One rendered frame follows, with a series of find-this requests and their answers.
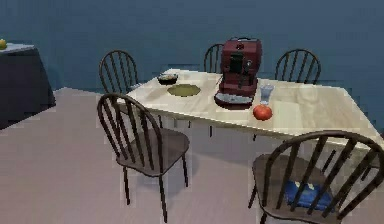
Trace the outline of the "olive green plate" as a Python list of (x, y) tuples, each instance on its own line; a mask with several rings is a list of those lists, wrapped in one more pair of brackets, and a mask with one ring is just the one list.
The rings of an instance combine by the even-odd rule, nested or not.
[(200, 92), (200, 88), (191, 84), (178, 84), (168, 88), (167, 91), (173, 96), (189, 97), (197, 95)]

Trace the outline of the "black bowl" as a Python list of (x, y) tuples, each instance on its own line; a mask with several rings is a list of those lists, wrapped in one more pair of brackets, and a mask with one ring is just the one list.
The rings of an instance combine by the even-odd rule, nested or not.
[(177, 79), (177, 74), (161, 74), (157, 77), (157, 80), (161, 85), (173, 85), (176, 83)]

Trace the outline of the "dark brown wooden chair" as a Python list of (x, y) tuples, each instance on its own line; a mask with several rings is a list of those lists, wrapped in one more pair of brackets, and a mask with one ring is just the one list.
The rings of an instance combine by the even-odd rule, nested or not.
[(141, 85), (136, 63), (124, 50), (112, 50), (101, 59), (99, 77), (106, 93), (127, 94)]
[(134, 98), (119, 93), (104, 94), (97, 103), (97, 115), (122, 167), (126, 203), (130, 204), (128, 170), (157, 178), (163, 220), (168, 222), (163, 176), (181, 161), (184, 184), (188, 186), (186, 153), (189, 138), (182, 132), (160, 127), (151, 112)]
[(307, 49), (293, 49), (285, 52), (277, 61), (274, 78), (279, 81), (313, 84), (321, 74), (319, 58)]
[(204, 55), (204, 71), (208, 73), (221, 72), (221, 51), (223, 44), (217, 43), (210, 46)]
[[(331, 171), (325, 173), (316, 164), (330, 138), (344, 139), (346, 143)], [(359, 143), (367, 146), (368, 152), (338, 192), (333, 193), (331, 183)], [(375, 177), (351, 201), (347, 201), (353, 185), (374, 160), (379, 161)], [(384, 182), (384, 149), (371, 138), (357, 133), (342, 130), (314, 131), (286, 140), (272, 153), (258, 156), (253, 162), (252, 171), (255, 184), (250, 200), (259, 202), (262, 210), (259, 224), (266, 224), (268, 217), (308, 224), (341, 224), (351, 211)], [(300, 183), (291, 205), (286, 203), (284, 197), (289, 180)], [(320, 185), (321, 190), (309, 208), (298, 207), (298, 200), (308, 183)], [(324, 211), (316, 210), (315, 206), (325, 192), (331, 194), (332, 201)]]

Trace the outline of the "dark red coffee machine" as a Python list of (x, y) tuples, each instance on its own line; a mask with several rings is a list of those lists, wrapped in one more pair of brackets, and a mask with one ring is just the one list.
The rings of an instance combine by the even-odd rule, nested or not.
[(259, 39), (231, 38), (224, 43), (221, 53), (222, 78), (214, 95), (218, 106), (243, 110), (252, 105), (261, 56), (262, 43)]

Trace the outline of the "red tomato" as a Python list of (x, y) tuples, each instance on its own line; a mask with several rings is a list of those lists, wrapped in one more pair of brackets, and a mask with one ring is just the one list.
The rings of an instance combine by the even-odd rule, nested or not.
[(265, 121), (270, 119), (273, 116), (273, 112), (269, 106), (259, 104), (253, 108), (253, 116), (257, 120)]

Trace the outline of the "clear drinking glass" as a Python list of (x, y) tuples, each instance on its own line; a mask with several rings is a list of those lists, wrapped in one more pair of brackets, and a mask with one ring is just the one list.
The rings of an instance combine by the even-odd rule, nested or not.
[(272, 91), (274, 90), (274, 86), (271, 84), (265, 84), (260, 87), (260, 103), (264, 105), (269, 104), (269, 99)]

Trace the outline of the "pale wooden dining table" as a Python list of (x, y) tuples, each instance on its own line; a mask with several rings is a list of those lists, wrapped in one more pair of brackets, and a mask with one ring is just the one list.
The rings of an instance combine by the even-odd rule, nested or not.
[(215, 104), (219, 74), (179, 69), (169, 72), (178, 75), (179, 84), (195, 85), (200, 92), (190, 97), (173, 96), (166, 86), (152, 79), (128, 95), (151, 112), (173, 118), (279, 139), (312, 131), (345, 130), (369, 137), (384, 148), (384, 139), (343, 88), (259, 79), (260, 86), (274, 87), (269, 100), (273, 116), (259, 121), (251, 109), (227, 110)]

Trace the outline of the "blue cloth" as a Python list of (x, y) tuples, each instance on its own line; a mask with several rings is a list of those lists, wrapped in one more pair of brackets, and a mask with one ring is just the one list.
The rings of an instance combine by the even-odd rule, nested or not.
[[(291, 181), (289, 180), (288, 183), (285, 186), (285, 200), (288, 205), (291, 205), (294, 202), (296, 193), (298, 192), (300, 187), (300, 183), (298, 181)], [(317, 194), (320, 192), (321, 186), (318, 184), (311, 184), (308, 183), (305, 185), (304, 190), (298, 200), (297, 206), (298, 207), (304, 207), (309, 208), (316, 198)], [(324, 211), (327, 206), (331, 203), (332, 196), (330, 193), (325, 192), (320, 200), (318, 201), (318, 204), (315, 206), (316, 210)]]

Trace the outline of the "dark cabinet with pale top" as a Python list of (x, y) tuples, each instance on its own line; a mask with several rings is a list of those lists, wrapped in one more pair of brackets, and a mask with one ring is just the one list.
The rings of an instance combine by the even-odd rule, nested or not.
[(38, 49), (8, 43), (0, 50), (0, 130), (55, 105)]

